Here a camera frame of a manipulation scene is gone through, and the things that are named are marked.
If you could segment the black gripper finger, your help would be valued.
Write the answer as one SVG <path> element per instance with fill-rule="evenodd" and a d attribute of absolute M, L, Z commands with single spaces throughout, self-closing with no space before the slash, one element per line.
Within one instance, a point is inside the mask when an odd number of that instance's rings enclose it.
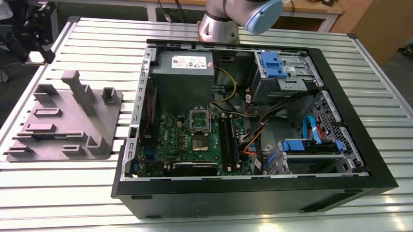
<path fill-rule="evenodd" d="M 40 52 L 45 63 L 51 64 L 56 57 L 56 54 L 52 51 L 52 44 L 41 45 L 40 43 L 37 43 L 37 51 Z"/>

